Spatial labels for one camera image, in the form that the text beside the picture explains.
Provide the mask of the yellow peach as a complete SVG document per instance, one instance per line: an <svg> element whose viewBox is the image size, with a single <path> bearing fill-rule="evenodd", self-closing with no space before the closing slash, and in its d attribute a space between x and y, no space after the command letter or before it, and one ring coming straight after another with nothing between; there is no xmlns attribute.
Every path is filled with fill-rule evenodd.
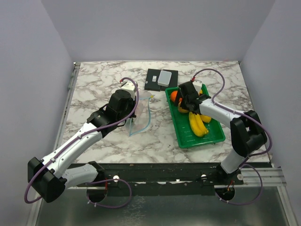
<svg viewBox="0 0 301 226"><path fill-rule="evenodd" d="M178 106L177 106L177 109L180 113L189 113L188 110L185 110L181 107L181 102L179 102Z"/></svg>

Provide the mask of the yellow lemon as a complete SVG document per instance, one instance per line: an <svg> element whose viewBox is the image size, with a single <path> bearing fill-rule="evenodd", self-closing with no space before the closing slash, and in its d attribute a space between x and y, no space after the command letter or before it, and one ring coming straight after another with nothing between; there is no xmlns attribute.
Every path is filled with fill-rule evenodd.
<svg viewBox="0 0 301 226"><path fill-rule="evenodd" d="M200 118L201 118L201 120L203 121L203 122L205 122L205 123L210 123L210 121L211 121L211 117L209 117L209 116L206 116L206 115L200 115Z"/></svg>

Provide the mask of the clear zip top bag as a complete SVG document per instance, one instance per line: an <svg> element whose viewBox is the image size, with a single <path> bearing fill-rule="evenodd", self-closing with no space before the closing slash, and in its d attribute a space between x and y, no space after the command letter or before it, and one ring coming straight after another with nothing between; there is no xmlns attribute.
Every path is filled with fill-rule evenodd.
<svg viewBox="0 0 301 226"><path fill-rule="evenodd" d="M145 131L151 123L150 101L154 96L145 90L139 90L139 103L135 110L135 118L128 119L126 130L129 136Z"/></svg>

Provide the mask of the yellow banana bunch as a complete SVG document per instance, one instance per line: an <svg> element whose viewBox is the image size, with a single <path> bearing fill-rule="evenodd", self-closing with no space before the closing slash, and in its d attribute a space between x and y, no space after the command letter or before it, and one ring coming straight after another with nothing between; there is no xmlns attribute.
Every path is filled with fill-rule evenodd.
<svg viewBox="0 0 301 226"><path fill-rule="evenodd" d="M203 137L204 135L208 134L209 130L205 127L199 114L194 114L193 112L189 112L189 122L193 133L197 137Z"/></svg>

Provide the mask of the green plastic tray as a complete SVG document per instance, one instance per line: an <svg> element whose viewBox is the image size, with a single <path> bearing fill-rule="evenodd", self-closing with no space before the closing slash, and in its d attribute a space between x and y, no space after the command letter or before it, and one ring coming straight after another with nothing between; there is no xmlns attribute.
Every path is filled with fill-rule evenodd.
<svg viewBox="0 0 301 226"><path fill-rule="evenodd" d="M184 113L174 105L177 87L165 90L176 138L180 148L216 144L225 140L220 123L203 115Z"/></svg>

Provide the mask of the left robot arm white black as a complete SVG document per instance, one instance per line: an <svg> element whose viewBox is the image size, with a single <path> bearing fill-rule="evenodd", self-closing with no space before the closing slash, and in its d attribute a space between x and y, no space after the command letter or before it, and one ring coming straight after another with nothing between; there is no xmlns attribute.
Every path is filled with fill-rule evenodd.
<svg viewBox="0 0 301 226"><path fill-rule="evenodd" d="M139 102L139 91L116 90L109 102L91 113L87 121L67 142L39 160L33 157L27 165L28 187L32 187L47 203L56 200L67 186L91 183L98 186L104 174L94 163L76 168L70 175L69 166L90 146L100 141L134 117Z"/></svg>

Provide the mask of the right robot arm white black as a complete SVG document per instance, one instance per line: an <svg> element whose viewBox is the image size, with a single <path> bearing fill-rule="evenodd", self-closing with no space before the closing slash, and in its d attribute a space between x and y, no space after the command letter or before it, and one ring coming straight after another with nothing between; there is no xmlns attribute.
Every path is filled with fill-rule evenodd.
<svg viewBox="0 0 301 226"><path fill-rule="evenodd" d="M208 129L204 125L204 117L208 116L230 129L233 150L220 163L216 179L227 184L233 179L233 172L256 150L267 142L258 114L236 111L214 102L208 95L199 93L193 82L179 85L174 105L188 111L190 127L197 136L204 136Z"/></svg>

